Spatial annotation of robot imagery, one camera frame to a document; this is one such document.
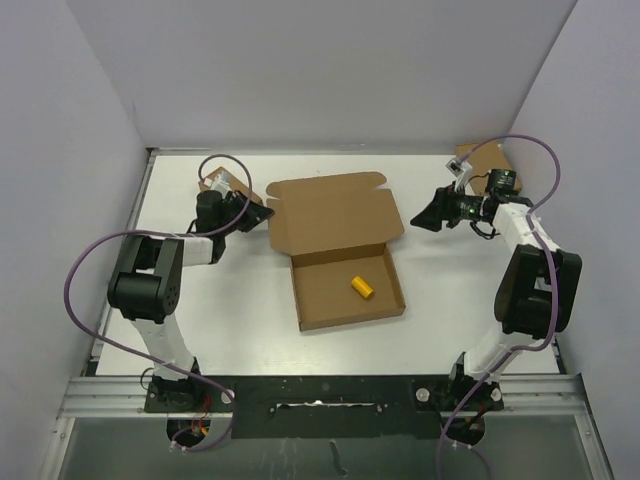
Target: white tabletop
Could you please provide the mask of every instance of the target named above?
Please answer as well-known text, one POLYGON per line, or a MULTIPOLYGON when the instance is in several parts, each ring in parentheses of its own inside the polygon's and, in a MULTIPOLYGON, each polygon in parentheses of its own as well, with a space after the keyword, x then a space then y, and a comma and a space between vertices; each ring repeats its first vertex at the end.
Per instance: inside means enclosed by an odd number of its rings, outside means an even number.
MULTIPOLYGON (((159 156, 142 204, 139 228, 184 232, 195 216, 197 167, 204 156, 159 156)), ((271 249, 267 225, 227 237, 219 264, 183 270, 176 316, 204 374, 448 374, 458 355, 496 320, 493 300, 510 254, 464 224, 439 233, 409 220, 452 177, 450 156, 241 156, 255 191, 275 180, 379 171, 386 175, 405 234, 389 244, 404 292, 403 316, 301 333, 289 259, 271 249)), ((211 162, 210 170, 219 164, 211 162)), ((238 178, 242 170, 224 161, 238 178)), ((146 351, 138 332, 112 312, 107 335, 146 351)), ((139 375, 151 363, 109 345, 99 375, 139 375)), ((551 349, 524 353, 508 373, 558 373, 551 349)))

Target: yellow object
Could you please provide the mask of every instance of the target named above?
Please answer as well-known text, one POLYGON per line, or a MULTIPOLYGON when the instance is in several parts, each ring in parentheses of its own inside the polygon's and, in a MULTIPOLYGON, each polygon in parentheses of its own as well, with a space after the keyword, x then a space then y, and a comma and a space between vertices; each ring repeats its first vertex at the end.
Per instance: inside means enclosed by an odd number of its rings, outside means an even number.
POLYGON ((367 282, 365 282, 362 277, 353 277, 351 280, 351 286, 356 289, 356 291, 362 295, 362 298, 369 298, 373 295, 373 288, 367 282))

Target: purple cable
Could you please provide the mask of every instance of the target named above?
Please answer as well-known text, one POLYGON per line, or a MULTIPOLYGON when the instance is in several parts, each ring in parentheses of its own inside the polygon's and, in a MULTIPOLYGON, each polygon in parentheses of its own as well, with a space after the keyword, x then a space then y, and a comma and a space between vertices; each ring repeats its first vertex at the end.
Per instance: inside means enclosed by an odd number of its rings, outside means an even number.
MULTIPOLYGON (((460 157, 460 162, 467 160, 473 154, 473 152, 478 150, 483 145, 486 145, 489 142, 502 140, 505 138, 520 138, 523 140, 529 140, 531 142, 537 143, 538 145, 542 146, 547 152, 549 152, 556 168, 556 178, 555 178, 555 181, 553 182, 553 186, 551 187, 551 190, 549 190, 549 193, 547 193, 538 203, 536 203, 533 207, 531 207, 527 212, 527 224, 531 229, 533 238, 536 239, 536 241, 544 251, 544 256, 547 260, 549 272, 551 273, 549 275, 551 279, 551 320, 549 322, 549 330, 547 331, 547 336, 545 337, 544 341, 540 345, 537 345, 537 346, 516 345, 514 347, 511 347, 507 352, 505 352, 505 354, 502 357, 500 357, 500 359, 496 362, 496 364, 493 367, 491 367, 491 369, 489 370, 489 373, 485 373, 476 382, 476 384, 471 388, 471 390, 469 390, 469 392, 463 397, 463 399, 460 400, 460 403, 458 403, 458 406, 453 410, 453 412, 451 412, 451 416, 449 417, 447 422, 444 424, 444 427, 442 427, 442 433, 440 434, 440 439, 438 441, 438 446, 436 448, 436 472, 437 472, 438 480, 442 480, 442 459, 441 459, 442 448, 444 446, 445 439, 448 438, 447 431, 449 430, 449 427, 453 423, 453 420, 455 419, 455 417, 460 413, 460 411, 464 408, 464 406, 471 399, 471 397, 473 397, 473 395, 478 391, 478 389, 482 386, 482 384, 488 380, 489 376, 494 372, 496 372, 502 365, 504 365, 504 363, 507 360, 509 360, 511 355, 513 355, 516 352, 523 352, 523 351, 539 352, 547 348, 547 346, 553 340, 553 336, 556 332, 556 325, 558 323, 558 279, 556 278, 555 275, 553 275, 553 272, 556 271, 555 263, 553 261, 551 250, 549 250, 549 247, 544 242, 542 237, 538 234, 538 232, 536 232, 535 225, 531 218, 531 215, 533 214, 533 212, 535 212, 538 208, 544 205, 547 202, 547 200, 549 200, 553 196, 553 194, 558 189, 558 185, 560 184, 560 177, 561 177, 560 160, 558 160, 558 156, 556 155, 556 152, 554 152, 553 149, 549 145, 547 145, 545 142, 535 137, 531 137, 529 135, 509 134, 509 135, 500 135, 498 137, 493 137, 493 138, 490 138, 489 140, 485 140, 484 142, 479 143, 478 145, 473 147, 471 150, 469 150, 466 154, 462 155, 462 157, 460 157)), ((481 458, 483 458, 483 461, 485 461, 485 463, 487 463, 488 465, 488 462, 482 455, 481 455, 481 458)))
POLYGON ((204 377, 202 375, 198 375, 197 373, 193 373, 190 372, 188 370, 184 370, 180 367, 176 367, 175 365, 172 365, 171 363, 167 363, 165 362, 163 359, 155 357, 153 355, 149 355, 147 353, 141 352, 139 350, 136 350, 135 348, 131 348, 131 347, 127 347, 126 345, 123 345, 119 342, 116 342, 115 340, 112 340, 108 337, 106 337, 105 335, 101 335, 98 332, 94 332, 93 330, 91 330, 89 327, 87 327, 84 323, 82 323, 80 321, 80 319, 77 317, 76 313, 73 311, 73 307, 71 306, 71 282, 73 281, 73 277, 75 276, 76 272, 78 271, 78 268, 80 267, 80 265, 82 264, 82 262, 89 256, 89 254, 95 250, 97 247, 99 247, 100 245, 102 245, 105 242, 108 242, 109 240, 113 239, 113 238, 117 238, 117 237, 122 237, 125 235, 133 235, 133 234, 138 234, 138 235, 156 235, 156 236, 162 236, 162 237, 208 237, 210 235, 216 235, 218 233, 224 232, 225 230, 231 228, 233 225, 235 225, 238 221, 240 221, 240 219, 242 218, 242 215, 244 215, 244 212, 247 211, 247 208, 249 208, 249 204, 251 203, 251 194, 253 193, 253 182, 251 179, 251 174, 249 173, 249 170, 247 169, 247 167, 244 165, 244 163, 242 163, 240 160, 238 160, 235 157, 232 157, 231 155, 225 155, 225 154, 214 154, 214 155, 210 155, 207 158, 205 158, 202 163, 200 164, 200 167, 198 168, 198 177, 200 178, 200 180, 203 180, 202 177, 202 169, 205 166, 205 164, 207 164, 210 160, 213 160, 215 158, 227 158, 230 160, 233 160, 234 162, 236 162, 238 165, 240 165, 240 167, 244 170, 244 173, 247 176, 247 188, 248 188, 248 195, 247 195, 247 201, 245 202, 244 206, 242 207, 242 209, 240 210, 240 213, 238 213, 238 215, 235 216, 235 218, 233 218, 233 220, 231 220, 228 224, 213 230, 211 232, 206 232, 206 233, 196 233, 196 234, 173 234, 173 233, 163 233, 163 232, 154 232, 152 230, 124 230, 122 232, 117 232, 117 233, 112 233, 109 235, 105 235, 102 238, 99 238, 98 240, 96 240, 95 242, 93 242, 91 245, 89 245, 81 254, 80 256, 77 258, 77 260, 75 262, 73 262, 73 265, 71 266, 71 269, 69 270, 69 273, 67 274, 67 278, 64 282, 64 293, 63 293, 63 298, 64 298, 64 308, 67 311, 67 314, 69 315, 69 318, 71 318, 71 321, 75 324, 76 327, 78 327, 80 330, 82 330, 84 333, 86 333, 87 335, 89 335, 90 337, 93 337, 97 340, 101 340, 104 343, 107 343, 109 345, 112 345, 116 348, 119 348, 120 350, 123 350, 127 353, 131 353, 133 355, 137 355, 139 357, 142 358, 146 358, 147 360, 151 360, 154 363, 157 364, 162 364, 163 367, 168 368, 169 370, 173 370, 174 372, 178 372, 181 373, 182 375, 187 375, 191 378, 193 378, 194 380, 198 380, 201 381, 203 383, 206 383, 207 385, 211 385, 212 387, 215 387, 216 389, 220 390, 221 392, 224 392, 227 397, 229 397, 231 399, 231 405, 232 405, 232 412, 231 412, 231 420, 229 421, 229 425, 227 426, 227 428, 224 430, 224 432, 222 432, 222 434, 212 443, 207 444, 204 447, 191 447, 188 448, 186 451, 188 452, 198 452, 198 451, 203 451, 203 450, 208 450, 210 448, 215 447, 216 445, 218 445, 220 442, 222 442, 225 437, 229 434, 229 432, 231 431, 231 429, 233 428, 233 423, 235 421, 235 417, 236 417, 236 402, 234 399, 234 396, 231 392, 229 392, 224 386, 220 385, 218 382, 215 382, 214 380, 211 380, 207 377, 204 377))

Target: purple hose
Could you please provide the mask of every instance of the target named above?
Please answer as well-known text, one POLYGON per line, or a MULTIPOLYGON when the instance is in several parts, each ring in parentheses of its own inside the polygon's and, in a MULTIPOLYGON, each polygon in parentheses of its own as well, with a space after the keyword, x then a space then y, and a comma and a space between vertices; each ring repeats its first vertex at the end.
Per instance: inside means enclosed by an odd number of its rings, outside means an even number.
MULTIPOLYGON (((478 380, 478 382, 471 388, 471 390, 469 390, 469 392, 464 396, 464 398, 460 400, 460 403, 453 410, 453 412, 451 412, 451 416, 448 418, 447 422, 444 424, 444 427, 442 427, 442 433, 440 434, 438 447, 436 449, 436 472, 437 472, 438 480, 442 480, 442 458, 441 458, 442 447, 444 446, 445 439, 448 438, 447 431, 449 430, 449 427, 453 423, 453 420, 455 419, 455 417, 460 413, 460 411, 464 408, 464 406, 471 399, 471 397, 473 397, 473 395, 478 391, 478 389, 482 386, 482 384, 488 380, 489 375, 496 372, 502 365, 504 365, 504 363, 507 360, 509 360, 511 355, 513 355, 516 352, 523 352, 523 351, 539 352, 547 348, 547 346, 553 340, 553 336, 556 332, 556 325, 558 323, 558 279, 553 274, 556 271, 555 263, 553 261, 553 256, 551 255, 551 250, 549 250, 549 247, 544 242, 542 237, 538 234, 538 232, 535 231, 535 225, 533 224, 533 220, 531 218, 531 215, 533 214, 533 212, 535 212, 538 208, 544 205, 547 202, 547 200, 549 200, 558 189, 558 185, 560 184, 560 177, 561 177, 560 161, 558 160, 558 156, 553 151, 553 149, 542 140, 539 140, 535 137, 530 137, 528 135, 509 134, 509 135, 500 135, 498 137, 493 137, 493 138, 490 138, 489 140, 485 140, 484 142, 479 143, 478 145, 473 147, 471 150, 469 150, 466 154, 464 154, 462 157, 460 157, 460 161, 462 162, 464 160, 467 160, 473 154, 473 152, 481 148, 483 145, 486 145, 489 142, 502 140, 505 138, 520 138, 523 140, 529 140, 531 142, 537 143, 538 145, 542 146, 545 150, 547 150, 547 152, 549 152, 556 168, 556 178, 555 178, 555 181, 553 182, 553 186, 551 187, 551 190, 549 190, 549 193, 547 193, 538 203, 536 203, 533 207, 531 207, 527 212, 527 224, 531 229, 533 238, 536 239, 536 241, 544 251, 544 256, 547 260, 549 272, 551 273, 549 275, 551 279, 551 320, 549 322, 549 330, 547 331, 547 336, 545 337, 544 341, 540 345, 537 345, 537 346, 516 345, 514 347, 511 347, 507 352, 505 352, 505 354, 500 358, 500 360, 498 360, 496 364, 493 367, 491 367, 490 373, 485 373, 480 378, 480 380, 478 380)), ((483 458, 483 461, 485 461, 485 463, 487 463, 488 465, 488 462, 482 455, 481 455, 481 458, 483 458)))
POLYGON ((247 169, 247 167, 244 165, 244 163, 242 163, 240 160, 238 160, 235 157, 232 157, 231 155, 224 155, 224 154, 215 154, 215 155, 210 155, 209 157, 205 158, 202 163, 200 164, 200 167, 198 168, 198 177, 200 178, 200 180, 203 180, 202 178, 202 169, 205 166, 206 163, 208 163, 210 160, 213 160, 215 158, 227 158, 230 160, 233 160, 234 162, 236 162, 238 165, 240 165, 240 167, 244 170, 244 173, 247 176, 247 188, 248 188, 248 195, 247 195, 247 201, 245 202, 244 206, 242 207, 242 209, 240 210, 240 213, 238 213, 238 215, 235 216, 235 218, 233 220, 231 220, 228 224, 224 225, 223 227, 220 227, 216 230, 213 230, 211 232, 206 232, 206 233, 197 233, 197 234, 173 234, 173 233, 163 233, 163 232, 154 232, 152 230, 125 230, 122 232, 117 232, 117 233, 112 233, 109 235, 105 235, 102 238, 99 238, 98 240, 96 240, 95 242, 93 242, 91 245, 89 245, 78 257, 78 259, 73 262, 73 265, 71 266, 71 269, 69 270, 69 273, 67 274, 67 278, 64 282, 64 293, 63 293, 63 298, 64 298, 64 308, 67 311, 67 314, 69 315, 69 318, 71 318, 71 321, 76 325, 76 327, 78 327, 80 330, 82 330, 84 333, 86 333, 87 335, 89 335, 90 337, 93 337, 97 340, 101 340, 104 343, 108 343, 109 345, 112 345, 116 348, 119 348, 120 350, 123 350, 127 353, 131 353, 133 355, 137 355, 139 357, 142 358, 146 358, 147 360, 151 360, 154 363, 158 363, 158 364, 162 364, 163 367, 168 368, 169 370, 173 370, 174 372, 178 372, 181 373, 182 375, 187 375, 191 378, 193 378, 194 380, 198 380, 201 381, 203 383, 206 383, 207 385, 210 385, 212 387, 215 387, 216 389, 220 390, 221 392, 224 392, 230 399, 231 399, 231 405, 232 405, 232 412, 231 412, 231 420, 229 421, 229 425, 227 426, 227 428, 224 430, 224 432, 222 432, 222 434, 211 444, 207 444, 205 447, 192 447, 187 449, 187 451, 189 452, 197 452, 197 451, 203 451, 203 450, 207 450, 209 448, 213 448, 216 445, 218 445, 220 442, 222 442, 222 440, 225 439, 225 437, 229 434, 229 432, 231 431, 231 429, 233 428, 233 423, 236 417, 236 402, 234 399, 234 396, 231 392, 229 392, 224 386, 220 385, 218 382, 215 382, 213 380, 210 380, 207 377, 204 377, 202 375, 198 375, 197 373, 193 373, 190 372, 188 370, 184 370, 180 367, 176 367, 175 365, 172 365, 170 363, 166 363, 163 359, 155 357, 153 355, 149 355, 148 353, 144 353, 141 352, 139 350, 136 350, 135 348, 131 348, 131 347, 127 347, 126 345, 123 345, 119 342, 116 342, 115 340, 112 340, 104 335, 99 334, 98 332, 94 332, 93 330, 91 330, 89 327, 87 327, 84 323, 82 323, 80 321, 80 319, 77 317, 76 313, 73 310, 73 307, 71 306, 71 282, 73 281, 73 277, 75 276, 76 272, 78 271, 78 268, 80 267, 80 265, 82 264, 82 262, 89 256, 89 254, 95 250, 97 247, 99 247, 100 245, 102 245, 105 242, 108 242, 109 240, 113 239, 113 238, 117 238, 117 237, 123 237, 125 235, 133 235, 133 234, 138 234, 138 235, 157 235, 157 236, 162 236, 162 237, 208 237, 210 235, 215 235, 221 232, 224 232, 225 230, 231 228, 233 225, 235 225, 238 221, 240 221, 240 219, 242 218, 242 215, 244 215, 244 212, 247 211, 247 208, 249 208, 249 204, 251 202, 251 194, 253 192, 253 182, 251 179, 251 174, 249 173, 249 170, 247 169))

